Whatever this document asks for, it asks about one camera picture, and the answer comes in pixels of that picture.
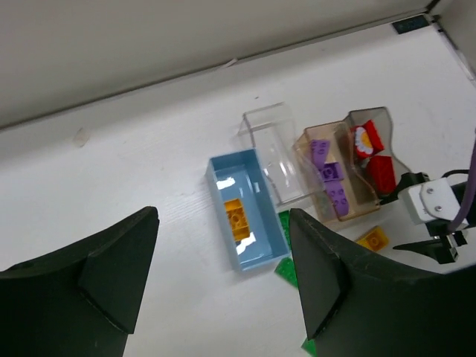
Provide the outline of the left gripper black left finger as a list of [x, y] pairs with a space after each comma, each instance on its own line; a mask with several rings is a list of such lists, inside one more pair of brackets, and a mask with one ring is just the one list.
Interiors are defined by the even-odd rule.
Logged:
[[1, 272], [2, 356], [122, 356], [135, 331], [158, 235], [145, 207]]

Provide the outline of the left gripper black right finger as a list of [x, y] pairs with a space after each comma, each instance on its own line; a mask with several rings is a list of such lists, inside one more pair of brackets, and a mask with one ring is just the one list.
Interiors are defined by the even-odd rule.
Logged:
[[289, 215], [309, 339], [319, 356], [473, 356], [475, 267], [438, 274], [398, 263]]

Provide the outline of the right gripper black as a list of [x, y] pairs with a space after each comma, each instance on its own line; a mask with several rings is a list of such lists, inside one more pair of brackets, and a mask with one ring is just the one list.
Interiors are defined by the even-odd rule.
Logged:
[[[448, 182], [460, 203], [460, 211], [452, 222], [437, 219], [425, 225], [430, 236], [429, 240], [410, 242], [396, 245], [393, 250], [410, 251], [421, 254], [437, 261], [439, 264], [449, 264], [457, 261], [457, 249], [466, 245], [463, 232], [475, 227], [475, 171], [452, 170], [442, 176]], [[396, 189], [381, 200], [383, 205], [395, 202], [398, 194], [405, 188], [422, 184], [430, 180], [425, 173], [405, 173], [401, 176]]]

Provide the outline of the yellow lego brick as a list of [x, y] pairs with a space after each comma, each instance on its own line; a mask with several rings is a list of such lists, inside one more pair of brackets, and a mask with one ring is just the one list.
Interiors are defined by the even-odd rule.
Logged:
[[371, 228], [368, 232], [360, 236], [356, 243], [371, 251], [381, 251], [389, 244], [389, 239], [380, 226]]

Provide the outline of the red long lego brick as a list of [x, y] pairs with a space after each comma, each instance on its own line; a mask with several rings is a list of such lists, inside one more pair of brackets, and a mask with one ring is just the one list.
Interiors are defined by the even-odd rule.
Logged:
[[390, 156], [373, 156], [366, 166], [366, 172], [374, 186], [374, 190], [380, 196], [391, 194], [396, 188], [396, 177], [393, 168], [393, 160]]

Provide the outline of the purple paw print lego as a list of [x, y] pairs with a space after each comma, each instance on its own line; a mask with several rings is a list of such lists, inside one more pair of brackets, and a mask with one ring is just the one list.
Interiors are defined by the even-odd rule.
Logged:
[[338, 217], [346, 216], [350, 212], [350, 206], [340, 181], [328, 181], [324, 183], [327, 195], [332, 201], [332, 206]]

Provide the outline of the red lego brick with sticker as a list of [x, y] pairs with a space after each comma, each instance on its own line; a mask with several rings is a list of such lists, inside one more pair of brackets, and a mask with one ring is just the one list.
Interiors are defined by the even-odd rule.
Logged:
[[351, 132], [353, 134], [354, 153], [358, 161], [371, 158], [385, 149], [372, 120], [368, 120], [363, 125], [353, 126]]

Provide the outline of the orange transparent lego brick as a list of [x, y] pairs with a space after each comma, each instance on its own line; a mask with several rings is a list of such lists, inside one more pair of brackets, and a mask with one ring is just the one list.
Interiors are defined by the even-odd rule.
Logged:
[[251, 230], [242, 201], [240, 199], [232, 199], [226, 201], [224, 206], [234, 241], [240, 242], [243, 239], [249, 238]]

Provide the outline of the purple lego brick with studs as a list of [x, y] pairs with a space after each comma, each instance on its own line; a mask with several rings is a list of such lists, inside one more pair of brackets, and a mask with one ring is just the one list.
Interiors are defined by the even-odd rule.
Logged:
[[326, 163], [330, 148], [330, 141], [313, 139], [310, 142], [311, 161], [318, 170], [322, 170]]

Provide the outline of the small purple lego brick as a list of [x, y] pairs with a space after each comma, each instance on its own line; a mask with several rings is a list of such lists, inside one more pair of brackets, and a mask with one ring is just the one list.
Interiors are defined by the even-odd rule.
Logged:
[[320, 170], [320, 174], [324, 182], [342, 181], [344, 179], [341, 165], [336, 161], [325, 163]]

